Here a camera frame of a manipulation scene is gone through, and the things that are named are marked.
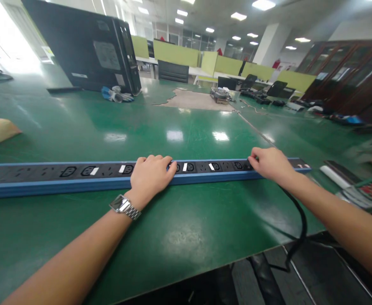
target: watch face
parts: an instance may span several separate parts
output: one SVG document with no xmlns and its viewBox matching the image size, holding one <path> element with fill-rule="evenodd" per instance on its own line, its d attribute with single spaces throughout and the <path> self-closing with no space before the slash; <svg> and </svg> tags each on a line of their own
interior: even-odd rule
<svg viewBox="0 0 372 305">
<path fill-rule="evenodd" d="M 110 203 L 110 207 L 114 210 L 119 211 L 120 207 L 122 206 L 123 201 L 125 200 L 124 196 L 119 195 Z"/>
</svg>

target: ceiling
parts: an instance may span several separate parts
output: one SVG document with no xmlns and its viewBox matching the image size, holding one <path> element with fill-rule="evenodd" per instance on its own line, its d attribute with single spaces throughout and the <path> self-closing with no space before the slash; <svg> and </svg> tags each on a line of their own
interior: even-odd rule
<svg viewBox="0 0 372 305">
<path fill-rule="evenodd" d="M 235 46 L 252 46 L 251 41 L 260 42 L 268 24 L 281 23 L 291 28 L 291 34 L 285 46 L 297 47 L 296 52 L 307 52 L 314 41 L 325 41 L 332 35 L 340 22 L 348 19 L 372 16 L 372 0 L 272 0 L 276 6 L 268 11 L 261 11 L 252 6 L 254 0 L 195 0 L 192 5 L 181 0 L 46 0 L 89 7 L 94 7 L 102 13 L 102 5 L 110 12 L 115 12 L 115 5 L 122 10 L 133 13 L 136 20 L 145 24 L 163 22 L 186 28 L 202 34 L 207 27 L 213 28 L 214 37 L 232 39 L 239 36 L 242 39 L 233 41 Z M 149 15 L 143 14 L 138 7 L 146 8 Z M 180 16 L 177 10 L 188 12 L 188 16 Z M 247 15 L 243 21 L 232 19 L 234 12 Z M 184 24 L 175 23 L 175 18 L 184 20 Z M 257 38 L 246 36 L 248 33 L 259 35 Z M 297 37 L 311 39 L 310 43 L 299 43 Z"/>
</svg>

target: power strip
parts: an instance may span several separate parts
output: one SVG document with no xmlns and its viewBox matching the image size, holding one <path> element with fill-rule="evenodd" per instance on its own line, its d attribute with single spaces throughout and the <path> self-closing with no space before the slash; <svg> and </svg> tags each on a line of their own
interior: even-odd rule
<svg viewBox="0 0 372 305">
<path fill-rule="evenodd" d="M 311 167 L 289 158 L 301 173 Z M 0 164 L 0 198 L 131 188 L 135 161 Z M 171 185 L 263 178 L 246 159 L 179 160 Z"/>
</svg>

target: fire extinguisher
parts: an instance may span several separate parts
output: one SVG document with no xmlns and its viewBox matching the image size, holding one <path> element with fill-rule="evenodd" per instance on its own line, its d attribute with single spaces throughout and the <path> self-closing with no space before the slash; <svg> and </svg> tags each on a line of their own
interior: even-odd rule
<svg viewBox="0 0 372 305">
<path fill-rule="evenodd" d="M 277 61 L 275 61 L 272 68 L 277 69 L 279 65 L 280 65 L 280 58 Z"/>
</svg>

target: tan mat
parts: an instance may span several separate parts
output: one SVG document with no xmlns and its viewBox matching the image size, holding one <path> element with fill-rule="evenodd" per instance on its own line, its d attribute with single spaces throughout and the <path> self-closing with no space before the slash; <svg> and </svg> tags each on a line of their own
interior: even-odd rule
<svg viewBox="0 0 372 305">
<path fill-rule="evenodd" d="M 217 104 L 209 94 L 174 89 L 176 94 L 173 98 L 168 99 L 166 104 L 156 105 L 165 107 L 190 108 L 190 109 L 207 109 L 217 111 L 235 111 L 231 105 Z"/>
</svg>

